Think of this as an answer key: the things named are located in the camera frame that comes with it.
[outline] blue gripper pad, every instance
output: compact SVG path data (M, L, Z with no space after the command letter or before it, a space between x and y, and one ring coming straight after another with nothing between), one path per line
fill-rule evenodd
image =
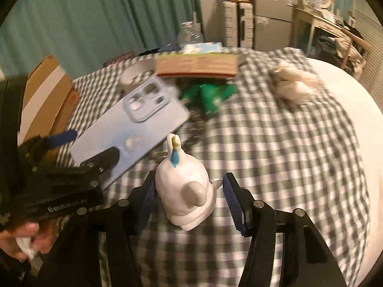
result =
M77 131L74 129L68 130L67 132L60 133L58 135L50 136L47 138L49 149L53 149L68 142L75 141L77 138Z
M115 146L118 164L104 173L102 188L107 189L145 154L189 119L189 111L179 102L173 89L154 76L145 81L101 116L71 147L79 165Z
M231 172L227 172L223 176L222 187L236 229L240 231L242 236L249 237L252 226L252 204L254 198L250 191L238 185Z

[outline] stuffed animal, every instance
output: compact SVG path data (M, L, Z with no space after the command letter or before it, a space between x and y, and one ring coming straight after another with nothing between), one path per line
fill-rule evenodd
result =
M222 180L210 183L204 165L181 149L178 135L167 136L168 156L156 170L156 189L166 216L190 231L214 210Z
M181 100L185 104L194 104L202 108L205 115L213 116L224 100L236 92L234 84L204 84L191 81L183 89Z

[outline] mini fridge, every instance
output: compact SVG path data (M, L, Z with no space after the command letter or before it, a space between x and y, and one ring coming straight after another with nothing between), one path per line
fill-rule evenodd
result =
M254 45L257 51L288 47L292 32L292 0L253 0Z

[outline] wooden desk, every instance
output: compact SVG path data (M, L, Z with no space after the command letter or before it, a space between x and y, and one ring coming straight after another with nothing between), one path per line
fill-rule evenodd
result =
M298 43L299 21L303 21L311 25L310 37L309 37L309 43L307 45L306 55L308 55L310 48L313 44L315 28L320 28L340 38L349 39L349 37L342 32L342 28L337 26L336 24L333 24L325 20L323 17L315 15L315 13L309 9L303 10L303 9L295 8L294 14L293 14L293 46L294 47L297 47L297 43Z

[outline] blue feather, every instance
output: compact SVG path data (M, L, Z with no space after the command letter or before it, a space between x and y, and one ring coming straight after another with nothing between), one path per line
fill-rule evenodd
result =
M170 162L172 163L173 167L176 167L177 164L180 162L180 155L176 150L172 151L172 155L170 156Z

